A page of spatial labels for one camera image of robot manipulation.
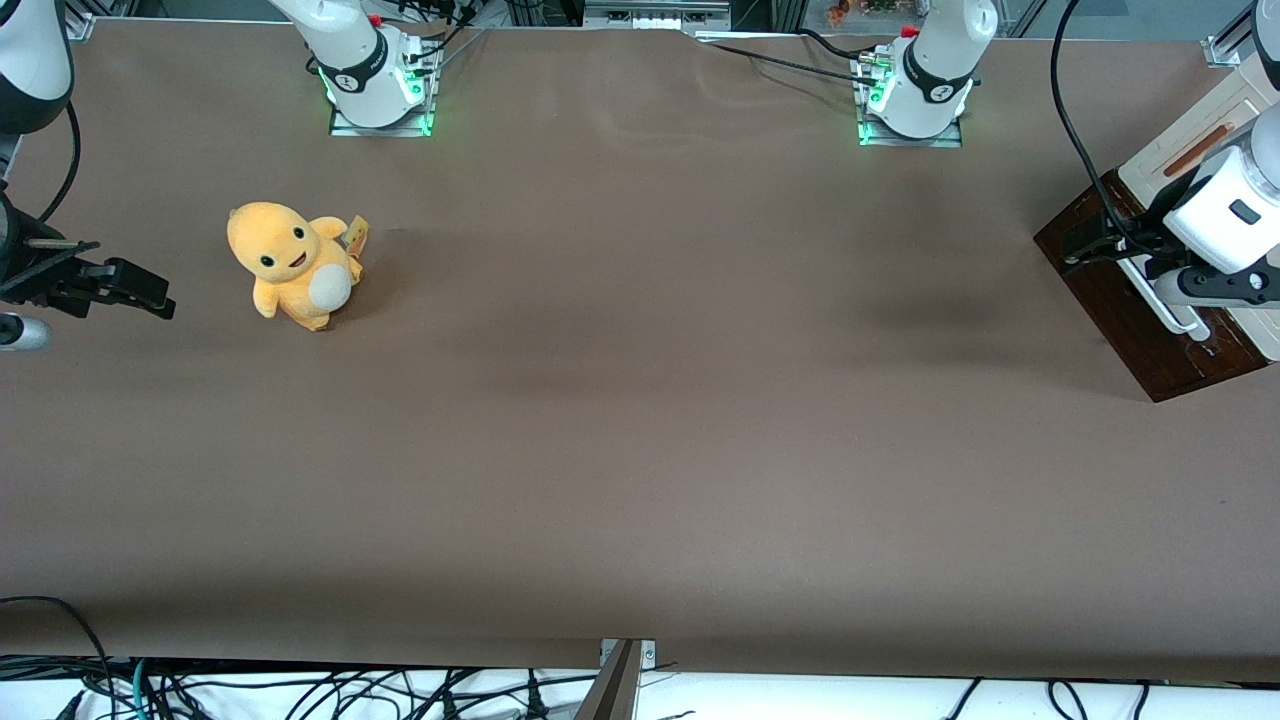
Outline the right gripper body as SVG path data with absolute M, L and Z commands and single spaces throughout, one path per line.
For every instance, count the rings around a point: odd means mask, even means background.
M 17 209 L 1 193 L 1 300 L 10 305 L 41 304 L 36 299 L 50 293 L 63 279 L 56 261 L 61 250 L 32 249 L 31 240 L 63 240 L 63 234 Z

